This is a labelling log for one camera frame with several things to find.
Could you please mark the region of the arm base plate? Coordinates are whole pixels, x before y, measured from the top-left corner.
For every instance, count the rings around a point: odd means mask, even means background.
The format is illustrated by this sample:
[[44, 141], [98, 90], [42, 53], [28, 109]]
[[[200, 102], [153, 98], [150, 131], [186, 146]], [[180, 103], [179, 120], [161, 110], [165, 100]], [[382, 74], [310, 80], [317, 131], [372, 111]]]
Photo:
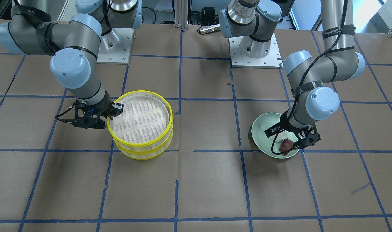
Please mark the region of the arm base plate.
[[278, 69], [283, 67], [275, 34], [267, 42], [254, 41], [249, 36], [229, 38], [233, 68]]
[[102, 36], [97, 63], [129, 64], [134, 31], [133, 28], [112, 28]]

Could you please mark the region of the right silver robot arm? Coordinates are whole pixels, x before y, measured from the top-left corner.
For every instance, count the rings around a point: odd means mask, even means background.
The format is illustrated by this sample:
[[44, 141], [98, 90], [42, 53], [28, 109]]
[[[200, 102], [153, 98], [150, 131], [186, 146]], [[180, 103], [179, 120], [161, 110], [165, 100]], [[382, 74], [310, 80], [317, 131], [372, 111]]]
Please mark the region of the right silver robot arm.
[[53, 22], [47, 0], [14, 0], [10, 22], [0, 25], [0, 44], [20, 55], [51, 56], [50, 70], [74, 97], [73, 119], [56, 120], [79, 128], [106, 128], [123, 105], [112, 101], [96, 75], [99, 46], [113, 28], [140, 28], [140, 0], [77, 0], [67, 24]]

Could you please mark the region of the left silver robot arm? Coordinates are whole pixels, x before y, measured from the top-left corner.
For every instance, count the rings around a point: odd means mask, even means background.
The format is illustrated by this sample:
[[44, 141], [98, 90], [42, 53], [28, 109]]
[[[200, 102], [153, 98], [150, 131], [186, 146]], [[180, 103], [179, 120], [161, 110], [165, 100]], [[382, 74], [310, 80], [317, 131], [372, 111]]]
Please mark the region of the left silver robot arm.
[[[321, 16], [324, 52], [313, 58], [309, 51], [297, 51], [282, 63], [295, 100], [281, 115], [264, 115], [267, 129], [254, 142], [265, 154], [285, 157], [320, 141], [315, 124], [339, 108], [338, 94], [325, 84], [364, 71], [363, 56], [355, 52], [352, 1], [322, 0]], [[280, 17], [280, 6], [271, 0], [233, 0], [219, 13], [219, 23], [225, 38], [241, 38], [241, 54], [261, 59], [271, 50]]]

